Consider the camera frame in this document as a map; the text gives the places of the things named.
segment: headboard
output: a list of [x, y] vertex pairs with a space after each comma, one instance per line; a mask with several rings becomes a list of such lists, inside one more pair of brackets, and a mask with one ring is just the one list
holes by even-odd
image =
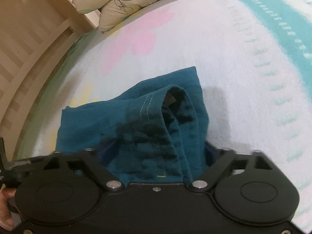
[[46, 0], [0, 4], [0, 136], [12, 160], [40, 90], [84, 31]]

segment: teal stripe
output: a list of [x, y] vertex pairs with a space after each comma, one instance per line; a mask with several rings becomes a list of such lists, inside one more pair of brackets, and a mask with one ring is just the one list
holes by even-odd
[[[240, 1], [250, 8], [262, 24], [273, 33], [283, 52], [300, 72], [303, 86], [311, 100], [312, 24], [282, 0], [259, 0], [262, 4], [255, 3], [256, 0]], [[268, 10], [263, 10], [265, 8], [268, 8], [272, 13], [266, 13]], [[289, 26], [291, 29], [283, 29], [286, 25], [279, 25], [279, 23], [283, 22], [287, 23], [287, 27]], [[258, 50], [254, 54], [261, 54], [263, 51]]]

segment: screw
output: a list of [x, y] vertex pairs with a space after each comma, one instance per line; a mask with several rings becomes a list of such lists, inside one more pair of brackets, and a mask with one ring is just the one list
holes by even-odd
[[24, 230], [23, 234], [33, 234], [31, 230]]
[[117, 188], [120, 188], [122, 186], [122, 183], [118, 180], [111, 180], [111, 181], [108, 181], [106, 183], [106, 186], [111, 188], [111, 189], [117, 189]]
[[155, 191], [155, 192], [159, 192], [160, 190], [161, 190], [160, 187], [154, 187], [154, 188], [153, 188], [153, 191]]
[[205, 188], [206, 186], [208, 186], [208, 184], [206, 181], [203, 181], [203, 180], [195, 180], [192, 183], [192, 186], [195, 188], [198, 188], [198, 189], [202, 189], [202, 188]]

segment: black scribble line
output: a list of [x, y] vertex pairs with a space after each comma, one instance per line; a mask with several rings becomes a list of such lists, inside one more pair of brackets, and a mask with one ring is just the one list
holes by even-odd
[[118, 1], [120, 2], [120, 5], [118, 5], [118, 4], [116, 3], [116, 0], [114, 0], [114, 1], [115, 1], [115, 4], [116, 4], [121, 10], [124, 10], [124, 11], [125, 11], [125, 13], [130, 14], [130, 13], [128, 13], [128, 12], [126, 11], [126, 8], [132, 9], [132, 11], [133, 11], [133, 8], [127, 7], [121, 0], [118, 0]]

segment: bed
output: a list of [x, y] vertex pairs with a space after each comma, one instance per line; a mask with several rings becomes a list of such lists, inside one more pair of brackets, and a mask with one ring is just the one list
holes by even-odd
[[207, 140], [264, 151], [300, 193], [294, 223], [311, 231], [311, 34], [312, 0], [160, 0], [109, 32], [81, 36], [30, 109], [15, 158], [54, 151], [66, 106], [196, 66]]

